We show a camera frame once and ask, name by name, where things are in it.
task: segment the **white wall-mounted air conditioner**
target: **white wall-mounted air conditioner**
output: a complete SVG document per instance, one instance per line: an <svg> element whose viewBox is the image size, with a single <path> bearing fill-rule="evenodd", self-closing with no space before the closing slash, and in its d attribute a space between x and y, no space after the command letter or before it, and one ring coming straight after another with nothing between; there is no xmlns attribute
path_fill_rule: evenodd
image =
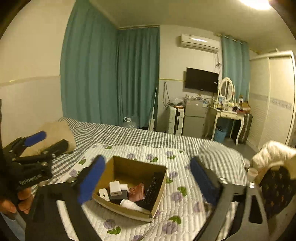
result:
<svg viewBox="0 0 296 241"><path fill-rule="evenodd" d="M196 48L200 50L218 52L220 48L219 41L208 39L204 37L182 34L181 35L181 46L188 48Z"/></svg>

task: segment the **white wardrobe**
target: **white wardrobe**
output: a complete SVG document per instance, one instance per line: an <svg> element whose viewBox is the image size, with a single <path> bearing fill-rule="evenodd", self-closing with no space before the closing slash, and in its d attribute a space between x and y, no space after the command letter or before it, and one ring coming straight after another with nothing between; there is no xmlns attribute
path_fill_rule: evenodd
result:
<svg viewBox="0 0 296 241"><path fill-rule="evenodd" d="M291 145L295 133L295 59L292 51L250 60L249 104L253 120L247 144L259 150L270 140Z"/></svg>

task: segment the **sliding wardrobe door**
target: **sliding wardrobe door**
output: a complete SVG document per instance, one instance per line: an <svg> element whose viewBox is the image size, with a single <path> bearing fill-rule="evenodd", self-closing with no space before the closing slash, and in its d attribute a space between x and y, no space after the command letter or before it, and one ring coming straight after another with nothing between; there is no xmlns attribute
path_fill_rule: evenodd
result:
<svg viewBox="0 0 296 241"><path fill-rule="evenodd" d="M270 101L259 148L270 140L287 144L293 121L295 80L292 57L272 57L269 61Z"/></svg>
<svg viewBox="0 0 296 241"><path fill-rule="evenodd" d="M269 92L270 92L270 74L269 59L260 58L250 61L251 78L249 104L253 115L248 144L257 149L264 125L266 122Z"/></svg>

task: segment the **floor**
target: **floor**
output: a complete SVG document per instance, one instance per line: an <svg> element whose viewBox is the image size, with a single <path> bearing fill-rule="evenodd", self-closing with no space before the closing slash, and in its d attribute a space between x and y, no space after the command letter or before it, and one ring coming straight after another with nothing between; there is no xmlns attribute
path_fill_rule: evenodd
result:
<svg viewBox="0 0 296 241"><path fill-rule="evenodd" d="M236 145L233 139L225 138L222 144L237 150L243 155L243 157L249 160L251 160L251 158L256 154L256 152L247 144Z"/></svg>

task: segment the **green curtain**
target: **green curtain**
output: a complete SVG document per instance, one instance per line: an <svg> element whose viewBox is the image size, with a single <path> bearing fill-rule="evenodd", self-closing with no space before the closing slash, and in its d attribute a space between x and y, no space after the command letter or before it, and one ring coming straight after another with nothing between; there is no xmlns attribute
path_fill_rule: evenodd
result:
<svg viewBox="0 0 296 241"><path fill-rule="evenodd" d="M116 27L88 0L74 4L65 32L60 75L63 114L119 124Z"/></svg>
<svg viewBox="0 0 296 241"><path fill-rule="evenodd" d="M235 85L235 98L248 97L250 81L249 46L246 42L234 41L231 36L222 36L223 78L229 77Z"/></svg>
<svg viewBox="0 0 296 241"><path fill-rule="evenodd" d="M120 30L117 52L120 118L136 116L140 127L148 126L159 78L159 27Z"/></svg>

